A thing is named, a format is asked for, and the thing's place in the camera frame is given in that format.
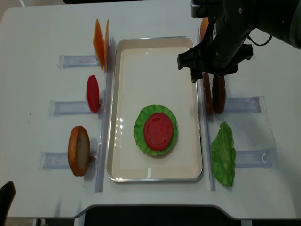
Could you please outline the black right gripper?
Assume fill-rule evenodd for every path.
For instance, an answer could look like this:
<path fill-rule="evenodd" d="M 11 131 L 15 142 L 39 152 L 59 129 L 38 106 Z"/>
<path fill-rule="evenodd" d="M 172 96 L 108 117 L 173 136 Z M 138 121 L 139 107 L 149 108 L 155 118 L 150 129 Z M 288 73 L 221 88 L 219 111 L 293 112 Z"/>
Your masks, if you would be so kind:
<path fill-rule="evenodd" d="M 244 44 L 254 28 L 249 16 L 244 9 L 224 9 L 218 17 L 209 17 L 201 43 L 178 55 L 178 69 L 190 68 L 192 83 L 203 78 L 202 72 L 236 73 L 240 62 L 253 57 L 252 45 Z"/>

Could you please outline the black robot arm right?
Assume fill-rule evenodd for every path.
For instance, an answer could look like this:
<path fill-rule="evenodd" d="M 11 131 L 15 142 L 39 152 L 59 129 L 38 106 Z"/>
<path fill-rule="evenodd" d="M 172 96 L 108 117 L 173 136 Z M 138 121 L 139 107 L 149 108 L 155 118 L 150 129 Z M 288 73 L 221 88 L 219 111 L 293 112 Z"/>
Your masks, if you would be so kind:
<path fill-rule="evenodd" d="M 178 55 L 178 68 L 216 76 L 234 74 L 253 56 L 245 40 L 255 28 L 295 48 L 301 47 L 299 0 L 193 0 L 193 18 L 208 18 L 200 44 Z"/>

